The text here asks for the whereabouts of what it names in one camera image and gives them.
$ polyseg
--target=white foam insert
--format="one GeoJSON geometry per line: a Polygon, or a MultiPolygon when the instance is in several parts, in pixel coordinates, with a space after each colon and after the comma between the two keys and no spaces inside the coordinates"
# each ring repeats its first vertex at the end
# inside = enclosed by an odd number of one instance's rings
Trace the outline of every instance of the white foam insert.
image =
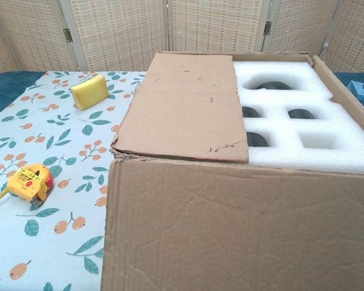
{"type": "Polygon", "coordinates": [[[307,62],[234,62],[242,106],[261,118],[244,118],[247,132],[270,147],[249,147],[253,166],[364,173],[364,130],[346,110],[330,101],[331,92],[307,62]],[[254,90],[280,81],[294,90],[254,90]],[[291,119],[306,109],[316,119],[291,119]]]}

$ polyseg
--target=yellow sponge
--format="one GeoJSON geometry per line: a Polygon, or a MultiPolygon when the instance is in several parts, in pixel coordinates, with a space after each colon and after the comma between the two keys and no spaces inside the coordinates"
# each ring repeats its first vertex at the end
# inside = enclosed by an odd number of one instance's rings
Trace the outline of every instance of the yellow sponge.
{"type": "Polygon", "coordinates": [[[88,109],[109,96],[107,83],[103,75],[97,75],[70,88],[75,105],[80,110],[88,109]]]}

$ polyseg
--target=open cardboard box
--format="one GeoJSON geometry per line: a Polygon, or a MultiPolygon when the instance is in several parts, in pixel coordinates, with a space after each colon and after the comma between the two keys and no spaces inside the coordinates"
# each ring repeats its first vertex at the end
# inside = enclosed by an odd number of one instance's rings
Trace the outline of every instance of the open cardboard box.
{"type": "Polygon", "coordinates": [[[251,167],[235,61],[158,53],[112,143],[103,290],[364,290],[364,175],[251,167]]]}

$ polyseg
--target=floral tablecloth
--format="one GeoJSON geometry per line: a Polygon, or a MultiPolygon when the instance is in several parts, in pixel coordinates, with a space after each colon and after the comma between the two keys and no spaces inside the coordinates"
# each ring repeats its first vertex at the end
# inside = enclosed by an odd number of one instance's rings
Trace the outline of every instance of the floral tablecloth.
{"type": "Polygon", "coordinates": [[[46,72],[0,113],[0,191],[26,164],[54,177],[38,209],[11,194],[0,200],[0,290],[100,288],[108,149],[144,73],[97,73],[110,95],[85,111],[70,87],[95,72],[46,72]]]}

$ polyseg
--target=cardboard flap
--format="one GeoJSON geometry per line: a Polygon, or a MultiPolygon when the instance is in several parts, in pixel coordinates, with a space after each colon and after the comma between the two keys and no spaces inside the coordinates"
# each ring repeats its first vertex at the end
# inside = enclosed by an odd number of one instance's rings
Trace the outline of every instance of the cardboard flap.
{"type": "Polygon", "coordinates": [[[144,156],[247,162],[232,56],[157,53],[112,147],[144,156]]]}

